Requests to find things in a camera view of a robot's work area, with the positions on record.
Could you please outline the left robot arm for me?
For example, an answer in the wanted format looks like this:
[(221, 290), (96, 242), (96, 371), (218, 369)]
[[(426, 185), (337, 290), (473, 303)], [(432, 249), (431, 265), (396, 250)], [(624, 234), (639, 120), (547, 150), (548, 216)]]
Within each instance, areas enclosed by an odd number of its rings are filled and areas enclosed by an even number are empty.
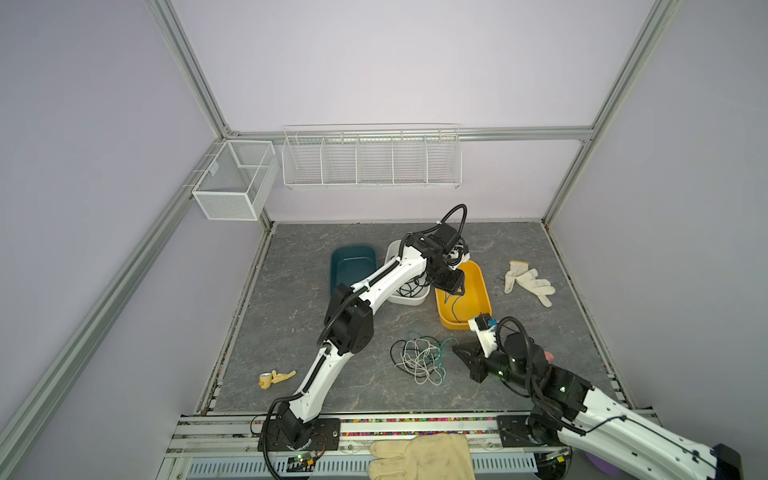
[(303, 448), (311, 442), (314, 424), (343, 367), (374, 336), (374, 316), (403, 285), (424, 278), (429, 286), (462, 295), (465, 274), (459, 266), (469, 260), (463, 227), (445, 219), (422, 231), (407, 233), (393, 258), (351, 286), (335, 288), (317, 340), (318, 353), (294, 394), (276, 398), (259, 432), (259, 449), (266, 453), (278, 442)]

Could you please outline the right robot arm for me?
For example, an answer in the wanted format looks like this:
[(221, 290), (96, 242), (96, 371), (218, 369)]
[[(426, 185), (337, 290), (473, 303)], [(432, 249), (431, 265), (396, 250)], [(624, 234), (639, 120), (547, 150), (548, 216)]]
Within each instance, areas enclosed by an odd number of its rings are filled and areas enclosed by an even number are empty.
[(638, 479), (740, 479), (740, 454), (675, 434), (612, 399), (588, 380), (552, 364), (522, 332), (499, 339), (484, 330), (453, 353), (477, 383), (489, 377), (533, 407), (525, 432), (536, 444), (581, 450)]

